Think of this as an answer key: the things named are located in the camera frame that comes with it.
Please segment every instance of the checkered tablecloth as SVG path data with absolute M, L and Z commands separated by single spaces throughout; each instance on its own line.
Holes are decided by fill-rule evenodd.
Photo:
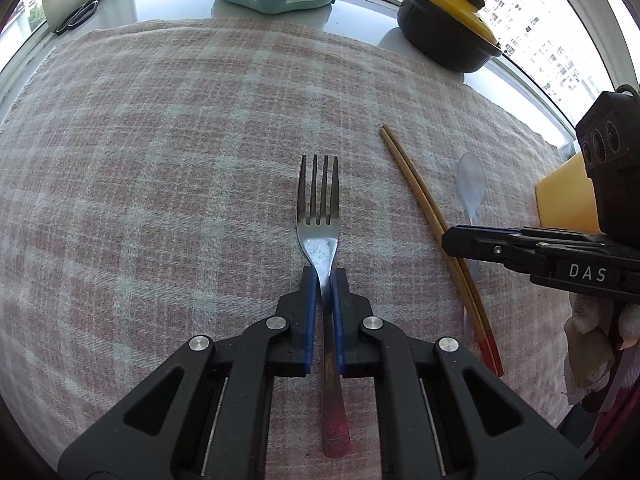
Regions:
M 462 335 L 383 122 L 450 224 L 465 220 L 465 152 L 488 176 L 481 223 L 537 224 L 555 148 L 443 70 L 374 46 L 283 22 L 145 22 L 43 63 L 0 135 L 0 392 L 49 463 L 190 336 L 237 335 L 297 287 L 302 153 L 340 159 L 352 291 L 411 336 Z M 479 289 L 504 380 L 558 423 L 567 295 L 494 264 Z M 268 478 L 379 478 L 370 380 L 343 381 L 353 450 L 323 457 L 315 356 L 310 377 L 276 380 Z

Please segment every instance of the glass window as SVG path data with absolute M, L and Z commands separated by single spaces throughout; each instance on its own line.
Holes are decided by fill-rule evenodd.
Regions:
M 45 21 L 42 0 L 20 0 L 8 23 L 0 32 L 0 70 L 2 70 L 31 33 Z
M 622 35 L 625 37 L 631 61 L 636 70 L 636 78 L 640 81 L 640 28 L 622 0 L 608 1 L 622 29 Z
M 573 124 L 601 91 L 613 90 L 591 37 L 567 0 L 504 0 L 503 7 L 492 0 L 485 1 L 482 16 L 491 23 L 500 42 L 509 42 L 512 48 L 516 45 L 513 40 L 518 42 L 506 55 L 545 89 Z M 496 22 L 496 16 L 502 23 Z M 565 65 L 578 69 L 576 85 L 566 84 L 566 70 L 558 69 L 554 52 L 565 54 Z

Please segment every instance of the scissors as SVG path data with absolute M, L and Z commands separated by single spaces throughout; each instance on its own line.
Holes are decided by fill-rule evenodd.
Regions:
M 62 23 L 60 23 L 60 25 L 56 27 L 54 34 L 60 36 L 60 34 L 82 25 L 86 20 L 94 15 L 99 2 L 100 0 L 89 0 L 87 3 L 79 7 L 79 9 L 74 10 Z

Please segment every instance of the metal fork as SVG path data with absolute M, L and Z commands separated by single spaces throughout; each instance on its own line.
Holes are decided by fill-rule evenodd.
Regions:
M 322 452 L 329 458 L 340 458 L 349 452 L 350 438 L 344 411 L 340 374 L 335 353 L 332 323 L 331 266 L 338 248 L 340 214 L 338 198 L 338 157 L 334 156 L 329 213 L 326 211 L 326 180 L 329 157 L 324 157 L 319 212 L 316 214 L 316 175 L 318 156 L 314 155 L 311 177 L 309 214 L 306 214 L 305 155 L 302 156 L 298 181 L 298 241 L 308 260 L 315 267 L 322 297 L 322 342 L 324 345 L 324 375 L 322 383 Z

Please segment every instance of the wooden chopstick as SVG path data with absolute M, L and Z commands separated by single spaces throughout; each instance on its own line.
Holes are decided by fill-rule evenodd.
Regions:
M 409 158 L 409 156 L 406 154 L 404 148 L 402 148 L 402 146 L 400 145 L 400 142 L 398 141 L 398 137 L 396 136 L 395 132 L 391 128 L 386 126 L 386 124 L 383 124 L 382 128 L 385 130 L 385 133 L 390 137 L 391 141 L 393 141 L 393 144 L 398 149 L 398 152 L 400 153 L 400 155 L 402 156 L 402 158 L 406 162 L 407 166 L 411 170 L 412 174 L 414 175 L 415 179 L 417 180 L 418 184 L 420 185 L 420 190 L 424 193 L 427 201 L 431 205 L 431 208 L 433 209 L 433 212 L 436 215 L 436 218 L 438 219 L 438 222 L 440 223 L 440 225 L 442 227 L 442 231 L 444 232 L 444 231 L 448 230 L 449 229 L 449 224 L 444 219 L 444 215 L 442 214 L 442 211 L 438 207 L 438 203 L 435 201 L 435 199 L 431 195 L 431 192 L 429 191 L 429 188 L 427 188 L 427 185 L 425 184 L 424 180 L 422 179 L 422 177 L 418 173 L 418 170 L 416 169 L 416 167 L 412 163 L 412 161 Z M 436 236 L 436 238 L 438 239 L 438 243 L 440 244 L 441 241 L 442 241 L 442 235 L 440 235 L 439 237 Z M 442 251 L 442 253 L 445 255 L 446 258 L 450 258 L 450 256 L 448 254 L 445 254 L 444 251 Z M 486 332 L 486 337 L 488 339 L 488 344 L 489 344 L 489 346 L 491 348 L 491 352 L 492 352 L 492 355 L 494 357 L 494 362 L 495 362 L 495 368 L 496 368 L 496 371 L 497 371 L 497 375 L 498 375 L 498 377 L 502 377 L 504 375 L 504 369 L 502 368 L 502 361 L 500 359 L 500 353 L 498 352 L 498 347 L 497 347 L 497 344 L 495 343 L 494 332 L 491 330 L 491 324 L 489 323 L 489 317 L 486 314 L 486 310 L 484 309 L 484 304 L 482 303 L 482 299 L 480 298 L 480 294 L 478 293 L 478 288 L 476 287 L 476 284 L 475 284 L 473 278 L 471 277 L 471 273 L 469 272 L 469 267 L 468 267 L 466 261 L 463 258 L 457 258 L 457 260 L 458 260 L 458 263 L 460 264 L 460 269 L 462 270 L 462 273 L 464 275 L 465 281 L 466 281 L 466 283 L 467 283 L 467 285 L 468 285 L 468 287 L 469 287 L 469 289 L 471 291 L 471 295 L 473 296 L 473 300 L 474 300 L 474 303 L 475 303 L 475 308 L 478 311 L 478 315 L 480 317 L 480 321 L 481 321 L 481 323 L 482 323 L 482 325 L 484 327 L 484 330 Z
M 449 266 L 449 270 L 452 273 L 453 280 L 458 287 L 458 291 L 463 298 L 466 310 L 469 314 L 469 318 L 474 326 L 476 332 L 476 339 L 478 340 L 478 346 L 482 355 L 484 364 L 492 370 L 498 377 L 504 374 L 502 368 L 502 362 L 500 360 L 500 354 L 495 344 L 494 334 L 489 324 L 489 319 L 484 310 L 482 299 L 478 294 L 476 284 L 471 278 L 466 261 L 461 258 L 453 258 L 444 252 L 442 249 L 442 235 L 444 231 L 449 229 L 447 221 L 442 215 L 442 211 L 438 207 L 436 201 L 431 195 L 424 180 L 418 174 L 414 164 L 409 156 L 406 154 L 402 146 L 400 145 L 396 134 L 383 124 L 380 128 L 380 136 L 385 141 L 385 144 L 394 156 L 402 174 L 409 183 L 414 196 L 424 213 L 431 231 L 433 232 L 440 251 L 442 252 L 444 259 Z

